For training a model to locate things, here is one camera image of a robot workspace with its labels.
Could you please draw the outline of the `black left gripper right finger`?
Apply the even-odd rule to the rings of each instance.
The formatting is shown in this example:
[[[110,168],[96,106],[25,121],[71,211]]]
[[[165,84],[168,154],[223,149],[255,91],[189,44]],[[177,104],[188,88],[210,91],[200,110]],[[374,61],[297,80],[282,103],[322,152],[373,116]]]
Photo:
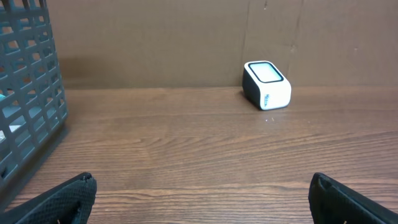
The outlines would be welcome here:
[[[397,224],[395,212],[320,172],[312,177],[308,201],[315,224]]]

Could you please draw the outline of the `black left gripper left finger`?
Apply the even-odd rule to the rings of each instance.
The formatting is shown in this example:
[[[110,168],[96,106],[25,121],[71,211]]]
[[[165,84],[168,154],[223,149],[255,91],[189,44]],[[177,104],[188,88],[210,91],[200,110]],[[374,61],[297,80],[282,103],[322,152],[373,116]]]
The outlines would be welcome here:
[[[87,223],[97,192],[96,179],[89,172],[3,212],[1,223]]]

